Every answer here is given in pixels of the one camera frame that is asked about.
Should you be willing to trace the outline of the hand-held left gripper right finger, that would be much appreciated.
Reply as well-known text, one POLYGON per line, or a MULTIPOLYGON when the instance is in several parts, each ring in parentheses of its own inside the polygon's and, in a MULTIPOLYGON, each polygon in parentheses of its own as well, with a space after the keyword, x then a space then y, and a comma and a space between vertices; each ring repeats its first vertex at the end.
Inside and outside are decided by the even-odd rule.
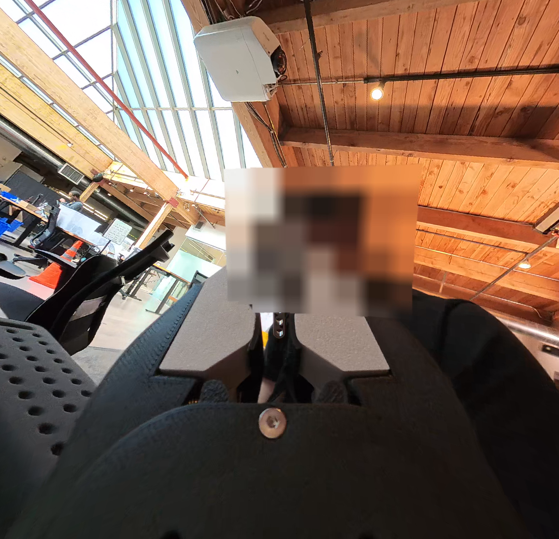
POLYGON ((364 317, 296 315, 300 345, 299 374, 312 386, 312 401, 329 382, 390 375, 386 361, 364 317))

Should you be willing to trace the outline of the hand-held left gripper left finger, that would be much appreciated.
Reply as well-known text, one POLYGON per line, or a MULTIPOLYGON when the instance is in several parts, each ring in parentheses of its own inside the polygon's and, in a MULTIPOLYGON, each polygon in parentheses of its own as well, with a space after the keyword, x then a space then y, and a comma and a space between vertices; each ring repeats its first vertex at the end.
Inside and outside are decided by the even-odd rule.
POLYGON ((159 371, 164 375, 220 380, 237 400, 258 399, 258 314, 227 298, 223 267, 192 290, 198 294, 159 371))

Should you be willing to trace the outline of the person's black shirt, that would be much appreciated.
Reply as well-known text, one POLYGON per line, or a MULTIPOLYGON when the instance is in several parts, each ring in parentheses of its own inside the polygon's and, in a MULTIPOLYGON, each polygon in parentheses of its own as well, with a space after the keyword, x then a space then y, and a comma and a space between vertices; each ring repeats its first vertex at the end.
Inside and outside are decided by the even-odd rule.
POLYGON ((478 305, 413 290, 403 324, 450 379, 532 538, 558 538, 558 390, 520 340, 478 305))

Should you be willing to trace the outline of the white notice board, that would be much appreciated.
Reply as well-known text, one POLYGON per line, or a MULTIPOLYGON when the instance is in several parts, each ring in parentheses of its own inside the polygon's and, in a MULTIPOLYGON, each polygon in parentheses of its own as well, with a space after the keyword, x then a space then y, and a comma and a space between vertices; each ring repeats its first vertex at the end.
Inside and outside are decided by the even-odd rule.
POLYGON ((102 236, 110 242, 121 245, 131 230, 132 227, 129 224, 115 218, 102 233, 102 236))

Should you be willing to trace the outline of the orange traffic cone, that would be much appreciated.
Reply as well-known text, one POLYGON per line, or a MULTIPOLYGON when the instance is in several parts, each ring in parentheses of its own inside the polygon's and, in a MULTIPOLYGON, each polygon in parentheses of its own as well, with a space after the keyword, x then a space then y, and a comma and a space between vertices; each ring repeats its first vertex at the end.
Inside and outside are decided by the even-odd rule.
POLYGON ((50 251, 35 249, 35 252, 50 264, 38 275, 29 277, 30 281, 46 286, 53 290, 60 289, 73 275, 78 265, 73 262, 83 241, 77 240, 72 247, 58 256, 50 251))

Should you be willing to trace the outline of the black perforated office chair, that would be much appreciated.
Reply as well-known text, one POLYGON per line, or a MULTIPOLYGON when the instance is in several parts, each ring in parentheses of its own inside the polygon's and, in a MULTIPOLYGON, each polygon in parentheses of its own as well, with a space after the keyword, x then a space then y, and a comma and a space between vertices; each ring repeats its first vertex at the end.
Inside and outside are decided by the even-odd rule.
POLYGON ((95 387, 47 330, 1 319, 2 484, 46 479, 95 387))

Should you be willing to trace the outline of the blue storage bin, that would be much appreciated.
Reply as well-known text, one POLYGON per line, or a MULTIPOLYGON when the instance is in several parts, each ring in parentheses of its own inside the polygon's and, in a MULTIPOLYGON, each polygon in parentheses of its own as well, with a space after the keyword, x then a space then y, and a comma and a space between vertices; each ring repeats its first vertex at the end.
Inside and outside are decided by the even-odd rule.
POLYGON ((1 234, 11 231, 12 224, 22 215, 19 205, 23 200, 9 192, 1 191, 1 234))

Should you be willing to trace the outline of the red ceiling pipe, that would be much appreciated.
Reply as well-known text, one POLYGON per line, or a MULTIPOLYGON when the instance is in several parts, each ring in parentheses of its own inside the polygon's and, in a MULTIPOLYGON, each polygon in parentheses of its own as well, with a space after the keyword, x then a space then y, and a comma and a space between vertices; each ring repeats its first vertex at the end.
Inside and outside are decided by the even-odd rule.
POLYGON ((73 44, 71 44, 71 42, 64 36, 64 34, 58 29, 58 27, 49 19, 45 12, 43 12, 43 9, 33 0, 22 1, 30 8, 31 15, 36 16, 39 20, 42 21, 46 29, 48 29, 50 33, 52 33, 52 35, 65 47, 66 52, 71 54, 80 64, 82 69, 87 71, 87 73, 91 76, 92 81, 95 84, 98 84, 104 91, 104 93, 106 93, 107 96, 111 98, 113 103, 115 103, 120 108, 120 110, 122 110, 122 112, 124 112, 129 117, 130 121, 135 125, 137 130, 141 132, 151 142, 153 147, 159 152, 160 157, 165 157, 173 166, 174 170, 180 173, 186 180, 188 180, 189 174, 183 168, 181 168, 176 159, 157 141, 155 136, 153 136, 153 134, 148 130, 148 127, 144 126, 144 124, 134 114, 134 111, 131 110, 122 101, 122 99, 120 99, 120 97, 118 97, 118 95, 114 92, 113 89, 109 87, 107 83, 105 83, 104 78, 100 77, 95 68, 91 66, 89 62, 78 52, 77 48, 73 44))

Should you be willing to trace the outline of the silver air duct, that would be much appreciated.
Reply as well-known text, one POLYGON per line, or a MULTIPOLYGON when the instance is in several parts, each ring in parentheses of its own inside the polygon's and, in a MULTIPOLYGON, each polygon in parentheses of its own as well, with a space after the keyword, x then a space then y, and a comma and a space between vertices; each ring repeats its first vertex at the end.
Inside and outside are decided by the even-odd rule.
MULTIPOLYGON (((32 163, 46 166, 52 172, 58 172, 67 164, 67 161, 47 149, 43 144, 15 126, 4 116, 1 116, 1 136, 20 149, 24 156, 29 158, 32 163)), ((145 228, 148 225, 148 219, 132 210, 102 187, 95 190, 92 197, 94 200, 108 207, 120 218, 129 221, 133 226, 145 228)))

